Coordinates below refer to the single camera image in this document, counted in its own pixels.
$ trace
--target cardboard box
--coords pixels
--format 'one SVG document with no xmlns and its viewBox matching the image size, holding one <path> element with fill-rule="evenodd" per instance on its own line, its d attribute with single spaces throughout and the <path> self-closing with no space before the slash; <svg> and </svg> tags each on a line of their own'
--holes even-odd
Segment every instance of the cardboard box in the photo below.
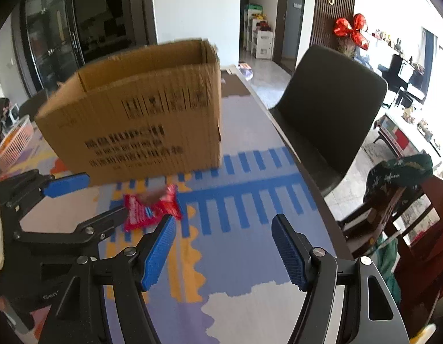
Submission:
<svg viewBox="0 0 443 344">
<path fill-rule="evenodd" d="M 36 123 L 70 171 L 100 185 L 217 167 L 220 100 L 214 48 L 189 40 L 86 65 Z"/>
</svg>

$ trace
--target metal screw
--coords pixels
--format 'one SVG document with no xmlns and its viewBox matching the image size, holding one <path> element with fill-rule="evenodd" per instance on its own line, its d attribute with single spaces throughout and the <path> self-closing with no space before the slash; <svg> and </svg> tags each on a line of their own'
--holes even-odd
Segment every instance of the metal screw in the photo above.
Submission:
<svg viewBox="0 0 443 344">
<path fill-rule="evenodd" d="M 322 257 L 325 255 L 325 250 L 323 248 L 316 247 L 312 250 L 312 253 L 317 257 Z"/>
<path fill-rule="evenodd" d="M 82 256 L 78 257 L 78 259 L 76 259 L 76 262 L 80 265 L 83 265 L 88 262 L 88 257 L 85 255 L 82 255 Z"/>
<path fill-rule="evenodd" d="M 136 253 L 135 247 L 126 247 L 123 251 L 126 256 L 134 256 Z"/>
<path fill-rule="evenodd" d="M 360 258 L 360 262 L 361 262 L 363 265 L 370 265 L 370 264 L 371 264 L 371 259 L 370 259 L 369 257 L 367 257 L 367 256 L 362 256 L 362 257 Z"/>
</svg>

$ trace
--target red heart balloon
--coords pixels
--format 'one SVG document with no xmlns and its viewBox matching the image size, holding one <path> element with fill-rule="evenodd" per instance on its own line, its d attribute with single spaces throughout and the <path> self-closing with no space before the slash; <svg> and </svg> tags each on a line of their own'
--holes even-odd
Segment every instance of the red heart balloon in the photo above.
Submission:
<svg viewBox="0 0 443 344">
<path fill-rule="evenodd" d="M 363 16 L 363 14 L 354 15 L 354 30 L 360 31 L 367 24 L 367 20 Z"/>
<path fill-rule="evenodd" d="M 336 36 L 339 38 L 343 38 L 345 36 L 348 36 L 352 32 L 352 27 L 349 21 L 346 18 L 338 18 L 335 23 L 335 28 L 333 29 L 333 32 Z"/>
<path fill-rule="evenodd" d="M 362 49 L 368 50 L 370 43 L 359 31 L 352 31 L 351 39 L 354 40 L 355 44 Z"/>
</svg>

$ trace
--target wood slat wall panel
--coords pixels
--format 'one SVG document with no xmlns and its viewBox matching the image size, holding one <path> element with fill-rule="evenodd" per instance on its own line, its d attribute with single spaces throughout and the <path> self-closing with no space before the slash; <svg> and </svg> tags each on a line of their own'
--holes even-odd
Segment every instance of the wood slat wall panel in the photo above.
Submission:
<svg viewBox="0 0 443 344">
<path fill-rule="evenodd" d="M 328 0 L 316 0 L 310 45 L 317 44 L 337 49 L 338 40 L 333 34 L 335 20 L 345 17 L 352 22 L 354 3 L 355 0 L 335 0 L 335 4 L 330 5 Z"/>
</svg>

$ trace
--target dark gray chair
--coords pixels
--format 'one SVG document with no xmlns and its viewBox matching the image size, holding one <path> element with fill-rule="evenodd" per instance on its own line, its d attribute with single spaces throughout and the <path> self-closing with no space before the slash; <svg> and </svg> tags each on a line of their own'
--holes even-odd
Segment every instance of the dark gray chair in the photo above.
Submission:
<svg viewBox="0 0 443 344">
<path fill-rule="evenodd" d="M 32 98 L 29 98 L 19 107 L 19 118 L 28 115 L 30 121 L 33 122 L 35 115 L 44 103 L 48 100 L 48 92 L 46 89 L 38 91 Z"/>
<path fill-rule="evenodd" d="M 346 175 L 387 91 L 375 72 L 311 46 L 270 112 L 323 196 Z"/>
</svg>

